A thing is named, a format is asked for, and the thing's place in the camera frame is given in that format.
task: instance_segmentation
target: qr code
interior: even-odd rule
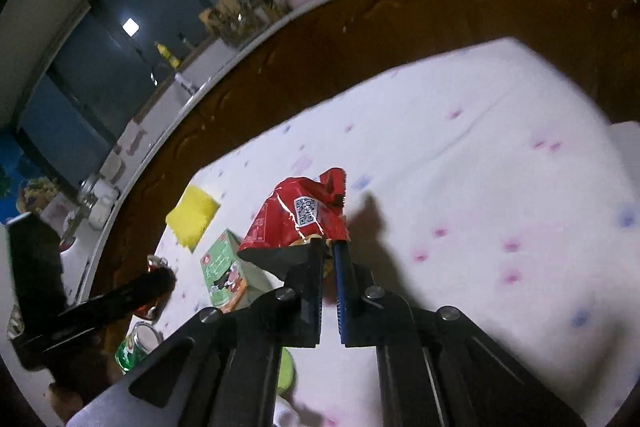
[[[293,205],[296,208],[296,220],[299,227],[315,223],[318,220],[318,201],[314,198],[301,196],[293,200]]]

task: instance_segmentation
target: yellow bottle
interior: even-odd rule
[[[172,54],[172,52],[169,51],[169,48],[167,48],[164,44],[156,42],[156,48],[158,49],[158,53],[162,56],[162,58],[164,58],[169,63],[169,65],[174,68],[174,70],[177,70],[180,67],[180,64],[182,63],[180,61],[180,58]]]

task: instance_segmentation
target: white mattress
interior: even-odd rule
[[[164,232],[177,286],[156,326],[209,305],[199,259],[223,230],[243,235],[284,178],[338,166],[352,250],[380,284],[457,306],[603,426],[640,376],[640,213],[607,125],[511,39],[380,74],[194,177],[222,206],[193,254]],[[320,346],[291,351],[303,419],[382,425],[375,350],[340,345],[334,306]]]

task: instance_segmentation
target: ceiling light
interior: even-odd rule
[[[127,32],[129,37],[132,37],[140,29],[140,26],[138,26],[135,20],[129,19],[122,25],[122,29]]]

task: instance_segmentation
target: red snack bag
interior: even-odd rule
[[[287,178],[273,189],[238,250],[288,247],[312,234],[348,241],[342,218],[346,174],[339,168],[309,178]]]

